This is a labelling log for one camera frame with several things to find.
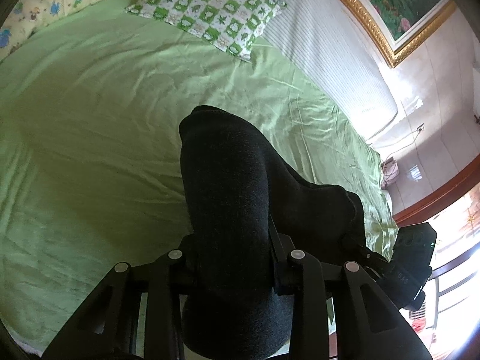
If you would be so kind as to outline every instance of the red object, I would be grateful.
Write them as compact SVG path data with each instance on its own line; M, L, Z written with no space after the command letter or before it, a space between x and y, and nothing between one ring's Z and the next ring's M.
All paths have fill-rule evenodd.
M425 329L426 325L427 325L426 318L415 319L412 322L412 328L415 331L415 333L422 332Z
M408 31L412 26L410 25L410 22L402 17L402 20L400 20L400 27L404 32Z

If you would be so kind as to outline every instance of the window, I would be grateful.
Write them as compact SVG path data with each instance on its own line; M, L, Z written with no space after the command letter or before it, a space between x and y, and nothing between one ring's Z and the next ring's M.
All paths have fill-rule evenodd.
M420 173L420 169L418 166L414 166L413 168L410 169L410 177L412 180L418 181L422 180L422 174Z
M480 319L480 184L427 222L438 234L434 273L424 288L423 307L401 312L434 360L442 360Z

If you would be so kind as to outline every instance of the framed painting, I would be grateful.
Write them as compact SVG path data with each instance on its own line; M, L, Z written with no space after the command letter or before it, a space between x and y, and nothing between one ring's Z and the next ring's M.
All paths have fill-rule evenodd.
M341 0L394 68L455 11L453 0Z

